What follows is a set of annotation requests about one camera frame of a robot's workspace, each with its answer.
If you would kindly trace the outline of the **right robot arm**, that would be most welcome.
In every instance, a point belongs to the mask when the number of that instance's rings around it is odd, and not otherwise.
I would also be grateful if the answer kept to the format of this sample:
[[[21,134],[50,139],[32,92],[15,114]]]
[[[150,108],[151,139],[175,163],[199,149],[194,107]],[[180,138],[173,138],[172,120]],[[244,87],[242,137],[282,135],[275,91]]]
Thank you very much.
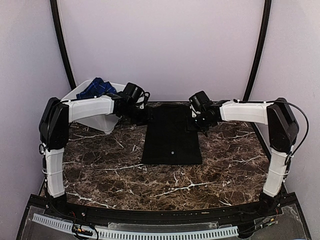
[[[292,109],[303,116],[305,112],[283,97],[269,101],[239,99],[212,101],[204,91],[189,98],[190,129],[207,133],[219,122],[250,122],[268,127],[270,164],[262,195],[267,196],[255,205],[255,213],[266,217],[275,208],[275,198],[290,172],[291,159],[301,147],[297,144],[299,123]]]

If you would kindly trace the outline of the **black long sleeve shirt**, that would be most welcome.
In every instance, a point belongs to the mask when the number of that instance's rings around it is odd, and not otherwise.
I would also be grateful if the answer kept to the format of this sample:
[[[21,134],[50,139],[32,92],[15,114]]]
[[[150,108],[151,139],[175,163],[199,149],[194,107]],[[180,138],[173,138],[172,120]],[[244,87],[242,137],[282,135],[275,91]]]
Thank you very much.
[[[201,165],[198,133],[188,130],[191,110],[185,104],[162,104],[150,109],[141,163]]]

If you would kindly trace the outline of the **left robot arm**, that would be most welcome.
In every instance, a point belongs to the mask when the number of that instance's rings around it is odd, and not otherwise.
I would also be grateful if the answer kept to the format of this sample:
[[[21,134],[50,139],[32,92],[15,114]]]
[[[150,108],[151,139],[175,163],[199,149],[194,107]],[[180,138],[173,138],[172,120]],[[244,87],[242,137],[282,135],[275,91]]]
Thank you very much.
[[[121,91],[87,99],[50,98],[39,123],[39,152],[45,159],[43,173],[49,196],[55,199],[65,195],[63,155],[72,122],[97,116],[117,116],[130,118],[135,124],[145,123],[149,97],[149,92],[134,98]]]

